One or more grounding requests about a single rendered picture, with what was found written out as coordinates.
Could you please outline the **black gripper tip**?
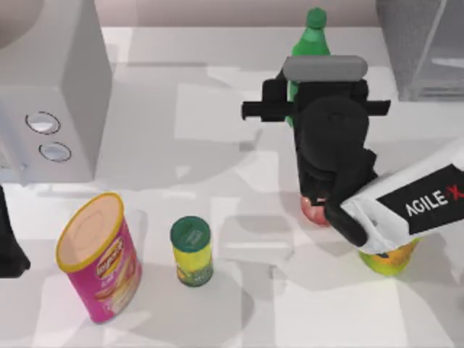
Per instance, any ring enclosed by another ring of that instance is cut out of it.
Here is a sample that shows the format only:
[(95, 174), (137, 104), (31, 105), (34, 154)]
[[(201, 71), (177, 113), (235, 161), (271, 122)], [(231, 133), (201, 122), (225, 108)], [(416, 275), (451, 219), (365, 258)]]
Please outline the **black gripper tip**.
[(30, 260), (12, 230), (4, 190), (0, 185), (0, 278), (19, 278), (30, 266)]

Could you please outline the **green bottle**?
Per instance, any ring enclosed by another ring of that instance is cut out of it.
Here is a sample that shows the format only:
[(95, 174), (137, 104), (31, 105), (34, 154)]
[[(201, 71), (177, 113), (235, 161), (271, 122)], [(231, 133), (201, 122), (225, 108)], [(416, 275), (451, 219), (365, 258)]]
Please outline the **green bottle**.
[(325, 35), (327, 14), (320, 7), (309, 9), (305, 29), (291, 50), (292, 56), (328, 56), (331, 54)]

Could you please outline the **pink can with yellow rim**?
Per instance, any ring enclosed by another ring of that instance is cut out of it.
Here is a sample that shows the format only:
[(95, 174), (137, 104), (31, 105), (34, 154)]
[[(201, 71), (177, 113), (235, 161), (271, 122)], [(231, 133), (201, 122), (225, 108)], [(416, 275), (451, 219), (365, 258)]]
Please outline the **pink can with yellow rim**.
[(142, 274), (120, 196), (105, 192), (84, 204), (62, 231), (55, 258), (93, 322), (117, 316), (134, 297)]

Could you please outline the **large microwave knob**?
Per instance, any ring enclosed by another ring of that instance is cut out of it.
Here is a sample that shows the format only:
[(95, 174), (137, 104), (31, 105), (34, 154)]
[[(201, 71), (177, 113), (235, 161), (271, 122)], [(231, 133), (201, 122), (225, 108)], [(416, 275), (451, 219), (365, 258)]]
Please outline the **large microwave knob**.
[(26, 125), (34, 132), (51, 135), (61, 128), (60, 121), (51, 113), (39, 111), (25, 116)]

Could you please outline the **pale microwave oven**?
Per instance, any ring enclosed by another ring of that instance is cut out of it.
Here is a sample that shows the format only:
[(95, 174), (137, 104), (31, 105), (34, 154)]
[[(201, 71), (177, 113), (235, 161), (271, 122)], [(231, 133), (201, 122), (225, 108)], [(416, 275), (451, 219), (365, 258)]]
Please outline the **pale microwave oven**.
[[(88, 182), (94, 177), (112, 92), (94, 0), (0, 0), (0, 183)], [(58, 132), (32, 131), (44, 111)], [(66, 162), (38, 147), (60, 142)]]

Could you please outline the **green-lidded yellow can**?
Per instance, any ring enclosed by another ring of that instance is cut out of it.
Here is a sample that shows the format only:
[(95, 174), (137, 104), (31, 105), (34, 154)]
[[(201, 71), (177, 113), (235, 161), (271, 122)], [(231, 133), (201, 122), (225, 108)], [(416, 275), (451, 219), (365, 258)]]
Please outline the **green-lidded yellow can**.
[(211, 231), (208, 223), (198, 216), (184, 216), (170, 229), (177, 277), (190, 287), (205, 285), (212, 277)]

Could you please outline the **small microwave knob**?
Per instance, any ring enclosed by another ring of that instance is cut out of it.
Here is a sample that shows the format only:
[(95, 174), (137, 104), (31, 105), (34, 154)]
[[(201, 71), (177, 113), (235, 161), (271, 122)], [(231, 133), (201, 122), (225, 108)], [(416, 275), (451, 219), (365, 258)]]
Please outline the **small microwave knob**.
[(51, 162), (66, 162), (72, 156), (70, 148), (60, 142), (42, 144), (38, 150), (43, 158)]

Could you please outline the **grey cabinet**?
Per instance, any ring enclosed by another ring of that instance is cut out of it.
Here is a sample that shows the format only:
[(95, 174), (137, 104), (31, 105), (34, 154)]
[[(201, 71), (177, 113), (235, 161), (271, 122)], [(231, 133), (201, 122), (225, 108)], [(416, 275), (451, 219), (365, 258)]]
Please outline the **grey cabinet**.
[(464, 0), (376, 0), (402, 102), (464, 102)]

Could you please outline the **red rounded object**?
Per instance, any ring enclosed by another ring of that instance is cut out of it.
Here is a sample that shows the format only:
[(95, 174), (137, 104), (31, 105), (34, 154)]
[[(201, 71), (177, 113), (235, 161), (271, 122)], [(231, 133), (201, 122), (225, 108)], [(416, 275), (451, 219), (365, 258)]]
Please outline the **red rounded object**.
[(324, 214), (325, 203), (326, 200), (324, 198), (318, 198), (315, 204), (313, 204), (311, 200), (305, 196), (302, 196), (300, 199), (301, 210), (304, 216), (310, 222), (323, 227), (330, 225)]

